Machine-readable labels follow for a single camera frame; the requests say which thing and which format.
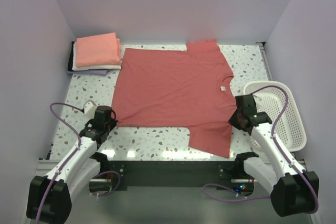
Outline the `red t-shirt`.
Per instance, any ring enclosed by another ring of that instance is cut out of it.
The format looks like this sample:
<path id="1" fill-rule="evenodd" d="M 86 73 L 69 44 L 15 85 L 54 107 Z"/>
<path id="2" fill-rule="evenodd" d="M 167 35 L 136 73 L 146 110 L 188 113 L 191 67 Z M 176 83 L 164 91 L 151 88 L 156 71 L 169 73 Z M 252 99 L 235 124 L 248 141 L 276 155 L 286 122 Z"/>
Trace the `red t-shirt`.
<path id="1" fill-rule="evenodd" d="M 233 77 L 214 39 L 184 51 L 127 48 L 112 108 L 120 126 L 185 127 L 189 147 L 228 158 Z"/>

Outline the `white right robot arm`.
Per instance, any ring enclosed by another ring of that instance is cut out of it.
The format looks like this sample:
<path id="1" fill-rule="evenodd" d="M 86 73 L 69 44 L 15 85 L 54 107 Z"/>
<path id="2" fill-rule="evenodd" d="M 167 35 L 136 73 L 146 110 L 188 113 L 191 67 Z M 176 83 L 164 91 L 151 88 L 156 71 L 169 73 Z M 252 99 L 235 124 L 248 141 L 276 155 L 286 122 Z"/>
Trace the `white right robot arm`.
<path id="1" fill-rule="evenodd" d="M 268 192 L 275 212 L 281 216 L 314 214 L 319 208 L 319 177 L 308 172 L 290 154 L 275 132 L 266 112 L 258 112 L 252 94 L 236 96 L 236 110 L 230 125 L 257 140 L 266 154 L 267 166 L 255 152 L 238 154 L 232 173 L 239 178 L 248 175 L 256 179 Z"/>

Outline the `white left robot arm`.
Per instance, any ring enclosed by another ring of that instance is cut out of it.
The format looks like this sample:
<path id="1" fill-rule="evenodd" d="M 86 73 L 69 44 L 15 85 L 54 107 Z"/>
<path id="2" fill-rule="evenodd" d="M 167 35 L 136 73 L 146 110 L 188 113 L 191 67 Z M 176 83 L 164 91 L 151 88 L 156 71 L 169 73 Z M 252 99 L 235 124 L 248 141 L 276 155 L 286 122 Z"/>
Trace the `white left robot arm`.
<path id="1" fill-rule="evenodd" d="M 74 132 L 77 142 L 48 173 L 31 180 L 26 217 L 35 223 L 65 223 L 72 202 L 93 178 L 109 175 L 117 178 L 116 185 L 105 193 L 96 193 L 97 198 L 113 193 L 121 183 L 120 173 L 111 170 L 106 154 L 98 151 L 117 125 L 116 113 L 109 106 L 93 104 L 85 105 L 80 111 L 91 117 L 81 131 L 55 115 Z"/>

